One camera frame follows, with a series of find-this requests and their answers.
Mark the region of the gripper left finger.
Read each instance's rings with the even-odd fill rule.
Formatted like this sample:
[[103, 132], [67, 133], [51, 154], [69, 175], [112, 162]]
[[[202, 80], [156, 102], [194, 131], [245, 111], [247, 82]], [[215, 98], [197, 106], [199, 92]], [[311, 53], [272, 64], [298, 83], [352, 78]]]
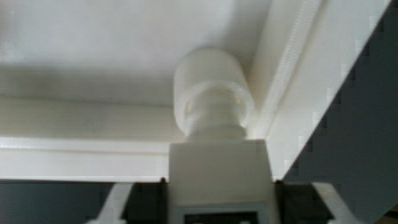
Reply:
[[167, 224], [167, 182], [115, 183], [94, 219], [85, 224]]

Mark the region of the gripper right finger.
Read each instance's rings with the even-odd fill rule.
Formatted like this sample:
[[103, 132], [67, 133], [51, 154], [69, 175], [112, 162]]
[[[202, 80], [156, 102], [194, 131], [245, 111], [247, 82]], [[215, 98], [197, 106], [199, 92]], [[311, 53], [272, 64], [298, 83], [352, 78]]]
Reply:
[[362, 224], [334, 185], [275, 181], [281, 224]]

